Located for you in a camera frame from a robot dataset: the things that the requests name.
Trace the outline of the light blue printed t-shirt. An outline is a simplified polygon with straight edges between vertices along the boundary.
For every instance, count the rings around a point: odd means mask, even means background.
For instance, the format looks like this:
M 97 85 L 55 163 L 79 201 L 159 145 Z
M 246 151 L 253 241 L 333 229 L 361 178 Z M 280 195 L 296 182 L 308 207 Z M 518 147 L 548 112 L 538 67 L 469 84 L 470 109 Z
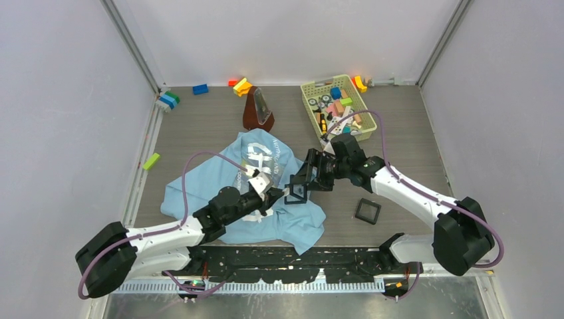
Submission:
M 260 129 L 240 132 L 221 154 L 246 170 L 240 171 L 227 160 L 216 156 L 206 160 L 187 172 L 185 195 L 182 194 L 180 178 L 167 184 L 160 207 L 164 215 L 180 220 L 184 216 L 184 199 L 188 200 L 189 212 L 194 213 L 207 205 L 225 186 L 246 193 L 251 172 L 256 169 L 266 173 L 274 187 L 283 189 L 303 164 L 290 147 Z M 267 211 L 266 216 L 254 211 L 228 225 L 220 240 L 226 244 L 282 240 L 294 246 L 301 255 L 321 238 L 325 218 L 323 210 L 311 201 L 286 205 L 280 199 Z

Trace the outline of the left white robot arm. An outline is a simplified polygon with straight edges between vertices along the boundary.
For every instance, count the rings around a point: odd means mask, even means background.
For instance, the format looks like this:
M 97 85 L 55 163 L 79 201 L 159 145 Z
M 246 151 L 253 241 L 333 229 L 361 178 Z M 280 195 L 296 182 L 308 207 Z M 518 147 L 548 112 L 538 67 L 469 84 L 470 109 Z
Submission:
M 141 229 L 127 229 L 119 221 L 109 223 L 75 255 L 82 275 L 78 296 L 83 300 L 100 298 L 127 280 L 165 270 L 198 274 L 204 258 L 195 247 L 218 239 L 228 225 L 252 212 L 265 214 L 286 194 L 275 187 L 263 193 L 250 189 L 244 194 L 224 187 L 185 222 Z

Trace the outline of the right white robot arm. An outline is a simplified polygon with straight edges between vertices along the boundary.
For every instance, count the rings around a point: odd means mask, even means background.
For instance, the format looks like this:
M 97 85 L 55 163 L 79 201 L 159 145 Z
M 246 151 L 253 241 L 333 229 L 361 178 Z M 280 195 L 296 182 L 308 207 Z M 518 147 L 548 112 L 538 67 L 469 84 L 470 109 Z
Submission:
M 286 186 L 293 204 L 306 203 L 308 192 L 332 191 L 337 179 L 395 202 L 431 228 L 427 235 L 397 233 L 381 244 L 379 261 L 387 272 L 408 263 L 438 263 L 462 276 L 480 268 L 480 259 L 495 247 L 494 232 L 476 200 L 457 200 L 416 183 L 385 159 L 366 156 L 350 134 L 333 138 L 322 151 L 309 149 Z

